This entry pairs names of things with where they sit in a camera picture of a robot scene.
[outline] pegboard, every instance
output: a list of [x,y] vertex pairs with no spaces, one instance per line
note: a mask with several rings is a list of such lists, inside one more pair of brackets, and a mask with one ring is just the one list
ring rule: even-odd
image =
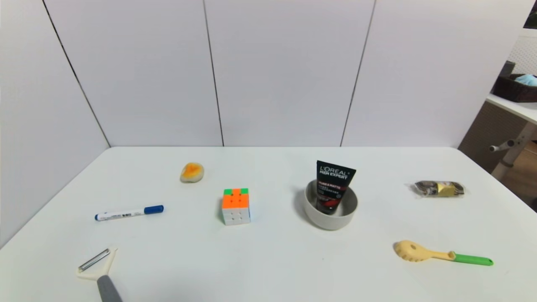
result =
[[537,75],[537,30],[523,29],[508,58],[514,74]]

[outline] bowl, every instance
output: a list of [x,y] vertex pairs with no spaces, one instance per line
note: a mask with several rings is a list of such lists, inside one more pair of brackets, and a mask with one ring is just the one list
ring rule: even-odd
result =
[[347,188],[341,203],[333,215],[327,215],[317,210],[317,180],[311,181],[304,190],[305,198],[303,207],[311,222],[320,228],[330,231],[340,229],[351,222],[356,209],[358,208],[358,198],[351,188]]

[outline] marker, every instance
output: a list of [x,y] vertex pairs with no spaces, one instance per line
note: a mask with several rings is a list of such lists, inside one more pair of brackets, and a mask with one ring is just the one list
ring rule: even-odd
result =
[[121,212],[104,212],[95,215],[96,221],[111,220],[125,217],[134,217],[147,214],[162,213],[164,211],[163,205],[148,206],[139,210],[121,211]]

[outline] vegetable peeler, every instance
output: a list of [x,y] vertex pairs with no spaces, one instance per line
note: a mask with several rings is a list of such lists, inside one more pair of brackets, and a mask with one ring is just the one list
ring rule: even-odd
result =
[[[114,261],[116,250],[117,249],[103,250],[101,253],[99,253],[99,255],[93,257],[92,259],[89,259],[86,263],[79,266],[76,271],[76,276],[78,278],[97,281],[97,286],[99,287],[99,294],[101,296],[101,301],[103,302],[122,302],[118,291],[115,289],[112,280],[108,276],[108,271],[110,271],[112,261]],[[96,274],[84,273],[86,269],[99,262],[106,256],[108,256],[108,259],[106,260],[106,263],[104,264],[104,267],[101,272]]]

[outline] rubik's cube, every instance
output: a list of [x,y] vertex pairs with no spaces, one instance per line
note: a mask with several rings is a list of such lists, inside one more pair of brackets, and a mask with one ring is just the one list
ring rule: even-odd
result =
[[248,189],[225,189],[222,215],[227,226],[250,223]]

